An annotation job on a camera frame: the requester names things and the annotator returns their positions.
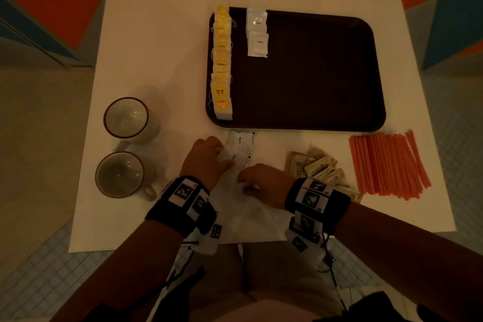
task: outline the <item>mug rim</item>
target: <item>mug rim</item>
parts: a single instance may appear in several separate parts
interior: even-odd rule
[[[119,136],[119,135],[114,134],[111,130],[109,130],[109,128],[107,127],[107,123],[106,123],[107,111],[109,111],[109,109],[112,107],[112,105],[114,105],[116,102],[118,102],[118,101],[120,101],[122,99],[134,99],[135,101],[138,101],[139,103],[141,103],[144,106],[144,109],[146,110],[146,122],[144,123],[143,127],[136,134],[133,134],[133,135],[130,135],[130,136]],[[113,101],[110,105],[108,105],[107,108],[106,108],[106,110],[104,111],[104,118],[103,118],[104,128],[106,129],[106,131],[110,135],[112,135],[114,137],[117,137],[118,139],[130,139],[132,137],[135,137],[135,136],[139,135],[146,128],[146,126],[148,125],[148,121],[149,121],[149,110],[148,110],[148,107],[146,106],[146,104],[143,101],[141,101],[139,98],[136,98],[136,97],[121,97],[121,98],[118,98],[115,101]]]
[[[99,172],[99,167],[101,165],[101,163],[103,161],[105,161],[107,158],[109,158],[110,156],[112,156],[113,154],[120,154],[120,153],[127,153],[127,154],[131,154],[133,155],[134,157],[136,157],[137,160],[139,160],[139,163],[141,163],[141,168],[142,168],[142,177],[141,177],[141,182],[139,182],[139,185],[136,187],[136,189],[131,192],[131,193],[128,193],[127,195],[124,195],[124,196],[110,196],[110,195],[107,195],[104,191],[101,190],[100,186],[99,186],[99,183],[97,181],[97,173]],[[146,173],[146,170],[144,169],[144,164],[142,164],[142,160],[141,158],[139,158],[136,154],[134,154],[133,152],[131,151],[127,151],[127,150],[119,150],[119,151],[113,151],[112,153],[109,153],[108,155],[106,155],[104,158],[102,158],[100,161],[99,161],[99,164],[97,165],[97,168],[96,168],[96,172],[94,173],[94,181],[96,182],[96,187],[98,188],[98,190],[105,196],[107,197],[110,197],[112,199],[122,199],[124,197],[128,197],[128,196],[131,196],[132,194],[134,194],[136,191],[138,191],[140,188],[141,188],[141,185],[142,185],[142,182],[144,181],[144,174]]]

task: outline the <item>cable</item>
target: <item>cable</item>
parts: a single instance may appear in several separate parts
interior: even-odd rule
[[[329,234],[327,234],[327,240],[324,237],[324,226],[322,225],[322,241],[324,242],[324,248],[326,253],[329,253],[329,250],[327,249],[327,242],[329,242],[329,238],[330,238]],[[334,270],[332,269],[332,263],[329,263],[328,266],[329,266],[330,276],[332,276],[332,281],[334,282],[335,291],[339,296],[339,300],[342,303],[342,307],[344,308],[345,311],[347,311],[347,307],[345,306],[344,301],[342,300],[341,294],[339,293],[339,287],[337,286],[337,282],[335,281]]]

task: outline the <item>white mug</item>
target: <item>white mug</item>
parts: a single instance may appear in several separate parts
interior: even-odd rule
[[[159,130],[159,121],[143,101],[123,97],[112,102],[104,112],[104,127],[114,137],[129,143],[147,142]]]
[[[153,201],[156,191],[152,183],[156,170],[147,159],[129,151],[115,151],[100,161],[96,169],[96,185],[104,195],[121,198],[139,193]]]

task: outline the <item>forearm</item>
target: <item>forearm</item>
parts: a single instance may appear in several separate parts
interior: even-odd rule
[[[51,319],[81,321],[96,306],[122,310],[166,281],[183,237],[157,221],[144,221]]]
[[[335,236],[381,278],[448,320],[475,316],[483,257],[438,235],[351,203]]]

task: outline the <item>dark brown serving tray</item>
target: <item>dark brown serving tray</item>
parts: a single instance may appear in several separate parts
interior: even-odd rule
[[[354,17],[267,10],[268,58],[247,56],[246,8],[231,8],[233,121],[210,102],[214,15],[208,26],[206,113],[218,126],[371,132],[386,118],[371,27]]]

